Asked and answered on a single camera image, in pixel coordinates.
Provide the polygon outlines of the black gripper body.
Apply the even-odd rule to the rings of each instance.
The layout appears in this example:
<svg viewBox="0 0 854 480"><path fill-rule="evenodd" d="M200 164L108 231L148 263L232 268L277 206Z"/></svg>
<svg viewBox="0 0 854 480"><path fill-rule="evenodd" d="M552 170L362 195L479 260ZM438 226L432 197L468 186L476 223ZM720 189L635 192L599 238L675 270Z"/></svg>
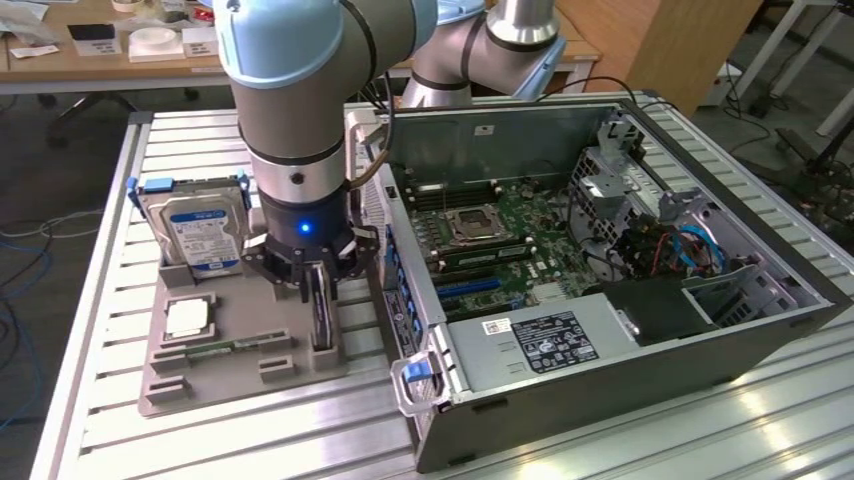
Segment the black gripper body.
<svg viewBox="0 0 854 480"><path fill-rule="evenodd" d="M264 192L259 199L272 251L296 264L321 262L332 279L345 276L355 265L352 253L340 257L355 241L345 188L309 203L281 202Z"/></svg>

